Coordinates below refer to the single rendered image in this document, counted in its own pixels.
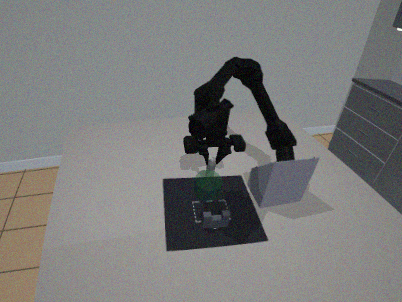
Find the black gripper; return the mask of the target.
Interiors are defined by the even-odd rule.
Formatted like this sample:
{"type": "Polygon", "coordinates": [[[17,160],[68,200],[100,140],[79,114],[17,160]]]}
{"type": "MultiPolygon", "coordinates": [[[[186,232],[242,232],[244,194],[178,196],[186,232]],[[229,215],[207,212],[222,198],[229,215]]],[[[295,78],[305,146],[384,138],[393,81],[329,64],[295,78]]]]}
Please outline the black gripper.
{"type": "Polygon", "coordinates": [[[228,154],[232,153],[231,146],[233,145],[236,152],[244,152],[246,150],[246,142],[243,136],[237,134],[225,138],[227,133],[226,127],[224,129],[216,129],[204,140],[197,140],[193,136],[185,136],[183,139],[185,153],[196,154],[199,152],[199,155],[203,155],[206,165],[208,165],[208,147],[219,147],[216,156],[216,164],[218,164],[228,154]]]}

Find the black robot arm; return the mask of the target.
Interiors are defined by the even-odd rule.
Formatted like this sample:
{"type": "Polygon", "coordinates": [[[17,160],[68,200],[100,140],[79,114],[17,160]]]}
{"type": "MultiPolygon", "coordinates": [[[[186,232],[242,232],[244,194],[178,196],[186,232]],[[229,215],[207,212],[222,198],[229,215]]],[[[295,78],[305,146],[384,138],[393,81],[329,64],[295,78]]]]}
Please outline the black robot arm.
{"type": "Polygon", "coordinates": [[[296,139],[286,123],[277,115],[263,85],[264,75],[259,63],[250,58],[229,59],[211,80],[194,91],[194,114],[188,116],[190,134],[195,139],[202,140],[216,129],[228,126],[230,109],[234,108],[234,105],[227,99],[222,102],[220,100],[225,92],[225,84],[232,76],[240,79],[242,84],[252,91],[267,123],[265,134],[272,150],[276,150],[276,161],[295,160],[293,146],[296,146],[296,139]]]}

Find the dark grey flat mat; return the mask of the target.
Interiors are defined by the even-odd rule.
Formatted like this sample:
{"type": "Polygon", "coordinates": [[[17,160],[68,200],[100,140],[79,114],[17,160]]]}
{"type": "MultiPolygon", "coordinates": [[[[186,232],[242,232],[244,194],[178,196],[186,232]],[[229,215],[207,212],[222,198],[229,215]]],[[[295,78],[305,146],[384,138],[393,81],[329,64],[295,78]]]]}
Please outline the dark grey flat mat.
{"type": "Polygon", "coordinates": [[[195,178],[162,179],[167,251],[211,248],[269,241],[241,176],[221,176],[219,197],[201,201],[195,178]],[[202,214],[229,210],[227,227],[202,229],[202,214]]]}

